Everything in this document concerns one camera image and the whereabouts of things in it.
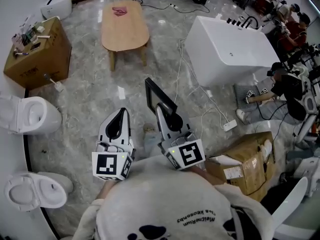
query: black faucet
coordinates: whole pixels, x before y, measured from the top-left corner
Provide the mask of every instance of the black faucet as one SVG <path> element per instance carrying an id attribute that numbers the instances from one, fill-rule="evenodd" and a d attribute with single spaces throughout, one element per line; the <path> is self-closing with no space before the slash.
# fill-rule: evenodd
<path id="1" fill-rule="evenodd" d="M 243 27 L 246 25 L 247 21 L 250 20 L 250 19 L 254 19 L 254 20 L 255 20 L 255 24 L 256 24 L 256 25 L 255 25 L 255 29 L 257 30 L 259 24 L 258 24 L 257 19 L 256 19 L 255 17 L 253 17 L 253 16 L 249 16 L 248 18 L 246 18 L 246 20 L 245 20 L 244 23 L 241 25 L 241 27 L 243 28 Z"/>

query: coffee table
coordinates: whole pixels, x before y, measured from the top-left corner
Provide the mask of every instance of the coffee table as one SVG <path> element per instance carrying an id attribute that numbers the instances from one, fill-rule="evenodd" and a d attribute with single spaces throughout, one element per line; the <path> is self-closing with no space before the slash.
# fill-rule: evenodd
<path id="1" fill-rule="evenodd" d="M 127 13 L 116 16 L 112 7 L 126 7 Z M 142 8 L 137 1 L 122 0 L 105 6 L 102 12 L 102 45 L 110 56 L 110 70 L 115 70 L 116 53 L 139 49 L 143 66 L 147 65 L 146 51 L 150 38 Z"/>

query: open cardboard box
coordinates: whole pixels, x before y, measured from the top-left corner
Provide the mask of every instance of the open cardboard box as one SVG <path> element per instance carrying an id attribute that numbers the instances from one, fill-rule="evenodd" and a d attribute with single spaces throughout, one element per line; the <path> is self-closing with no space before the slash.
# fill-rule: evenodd
<path id="1" fill-rule="evenodd" d="M 54 81 L 60 81 L 68 77 L 71 44 L 57 17 L 43 22 L 44 32 L 37 33 L 40 36 L 51 36 L 49 39 L 39 38 L 36 44 L 39 48 L 30 51 L 33 43 L 25 46 L 23 52 L 29 55 L 13 56 L 15 49 L 12 46 L 6 60 L 3 73 L 13 81 L 32 90 L 51 82 L 44 78 L 47 73 Z"/>
<path id="2" fill-rule="evenodd" d="M 272 143 L 272 152 L 264 163 L 260 145 Z M 242 193 L 260 202 L 267 194 L 268 181 L 275 172 L 275 147 L 270 131 L 246 134 L 219 155 L 240 161 L 241 165 L 221 165 L 211 160 L 204 162 L 206 171 L 225 183 L 237 186 Z"/>

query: black t-shirt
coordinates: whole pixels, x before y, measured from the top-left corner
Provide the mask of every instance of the black t-shirt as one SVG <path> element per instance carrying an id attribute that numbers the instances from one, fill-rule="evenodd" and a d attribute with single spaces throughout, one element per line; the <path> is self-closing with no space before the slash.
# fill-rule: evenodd
<path id="1" fill-rule="evenodd" d="M 306 117 L 306 110 L 297 100 L 301 100 L 302 93 L 302 81 L 291 75 L 282 75 L 281 81 L 276 81 L 271 92 L 281 96 L 282 94 L 286 98 L 288 112 L 293 118 L 303 121 Z"/>

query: toilet bowl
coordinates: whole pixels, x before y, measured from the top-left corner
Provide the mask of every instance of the toilet bowl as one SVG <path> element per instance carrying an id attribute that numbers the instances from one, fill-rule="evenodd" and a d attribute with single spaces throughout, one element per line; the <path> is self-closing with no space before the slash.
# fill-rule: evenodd
<path id="1" fill-rule="evenodd" d="M 0 127 L 12 133 L 53 133 L 60 127 L 61 122 L 60 112 L 44 98 L 0 95 Z"/>
<path id="2" fill-rule="evenodd" d="M 21 212 L 37 207 L 59 208 L 67 202 L 72 190 L 70 179 L 52 172 L 18 173 L 4 186 L 5 197 Z"/>

